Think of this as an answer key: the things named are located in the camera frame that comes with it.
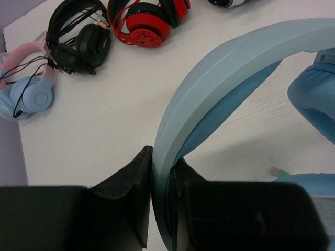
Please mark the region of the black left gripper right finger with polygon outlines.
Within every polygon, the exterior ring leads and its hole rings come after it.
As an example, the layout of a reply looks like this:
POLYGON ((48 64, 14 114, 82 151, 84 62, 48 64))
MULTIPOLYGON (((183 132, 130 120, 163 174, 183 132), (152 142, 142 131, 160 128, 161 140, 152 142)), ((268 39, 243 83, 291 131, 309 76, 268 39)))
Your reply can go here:
POLYGON ((170 170, 173 250, 330 250, 311 197, 291 182, 207 181, 183 159, 170 170))

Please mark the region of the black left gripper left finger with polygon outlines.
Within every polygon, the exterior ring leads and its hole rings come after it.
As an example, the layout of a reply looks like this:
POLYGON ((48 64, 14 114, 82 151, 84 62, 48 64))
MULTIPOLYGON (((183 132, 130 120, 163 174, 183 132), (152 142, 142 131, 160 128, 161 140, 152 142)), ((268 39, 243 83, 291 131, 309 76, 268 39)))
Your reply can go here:
POLYGON ((152 147, 90 188, 1 188, 1 250, 147 247, 152 147))

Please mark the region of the light blue over-ear headphones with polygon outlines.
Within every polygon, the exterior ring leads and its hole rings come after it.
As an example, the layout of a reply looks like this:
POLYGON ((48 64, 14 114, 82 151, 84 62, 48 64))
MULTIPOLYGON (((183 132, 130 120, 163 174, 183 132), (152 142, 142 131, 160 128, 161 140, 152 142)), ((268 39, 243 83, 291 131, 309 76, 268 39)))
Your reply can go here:
POLYGON ((209 52, 184 78, 162 117, 153 150, 152 201, 161 238, 172 250, 168 218, 170 169, 204 142, 280 65, 317 53, 334 69, 334 19, 279 22, 229 40, 209 52))

